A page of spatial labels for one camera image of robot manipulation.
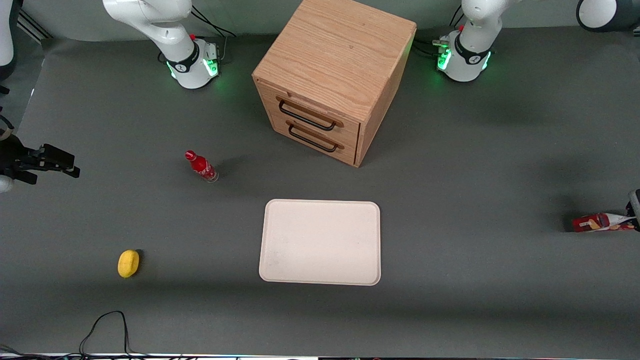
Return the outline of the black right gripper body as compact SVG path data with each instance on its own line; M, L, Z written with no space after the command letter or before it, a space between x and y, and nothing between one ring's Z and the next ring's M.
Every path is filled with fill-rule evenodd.
M45 145L39 148L24 146L14 134L2 134L0 142L1 185L13 186L16 181L36 185L38 175L29 170L41 171L41 158Z

